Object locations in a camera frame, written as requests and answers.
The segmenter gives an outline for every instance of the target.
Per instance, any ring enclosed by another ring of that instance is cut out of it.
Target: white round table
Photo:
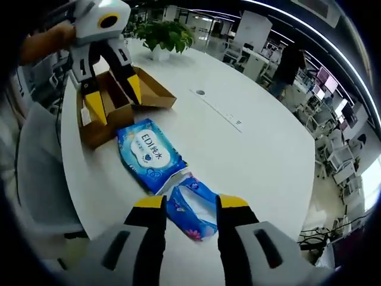
[[[157,63],[141,42],[132,40],[129,49],[134,65],[177,97],[171,109],[136,114],[135,122],[152,119],[199,180],[216,193],[243,198],[260,221],[296,240],[314,180],[314,140],[302,124],[262,87],[207,54],[189,49]],[[94,69],[98,74],[108,65],[102,58]],[[242,133],[197,90],[239,117]],[[71,80],[64,95],[61,145],[71,199],[89,238],[123,223],[146,193],[123,167],[116,139],[95,151],[81,143]],[[161,285],[224,285],[217,237],[196,243],[168,220]]]

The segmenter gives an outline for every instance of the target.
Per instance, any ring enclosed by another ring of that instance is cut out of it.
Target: tissue packet
[[[217,232],[217,195],[191,173],[166,195],[170,220],[189,238],[202,241]]]

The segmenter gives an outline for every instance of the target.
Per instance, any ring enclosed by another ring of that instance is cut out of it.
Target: cardboard box
[[[134,67],[133,69],[139,78],[140,94],[142,96],[141,106],[171,108],[176,101],[176,97],[140,67]]]
[[[106,71],[96,77],[99,84],[107,124],[104,125],[90,111],[91,122],[82,124],[81,109],[83,107],[83,97],[77,93],[77,118],[81,140],[91,149],[96,149],[100,145],[113,139],[116,130],[134,124],[133,111],[129,100],[124,92],[119,88],[113,76]]]
[[[170,108],[176,101],[176,97],[166,88],[158,83],[144,70],[134,67],[134,71],[139,77],[142,104],[139,106]],[[132,100],[128,98],[120,85],[114,79],[111,71],[106,71],[97,75],[99,91],[102,97],[107,124],[104,125],[90,111],[91,122],[88,125],[82,124],[81,109],[83,107],[83,97],[77,93],[77,118],[81,140],[91,149],[96,149],[100,145],[113,139],[116,130],[134,124]]]

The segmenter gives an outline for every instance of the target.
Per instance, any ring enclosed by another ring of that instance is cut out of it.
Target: wet wipes package
[[[150,119],[119,129],[117,136],[122,160],[154,194],[186,167],[182,157]]]

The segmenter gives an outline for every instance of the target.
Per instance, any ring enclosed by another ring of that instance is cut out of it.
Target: person's hand
[[[44,33],[38,33],[24,40],[20,52],[20,64],[33,63],[41,58],[67,49],[76,39],[76,28],[62,22]]]

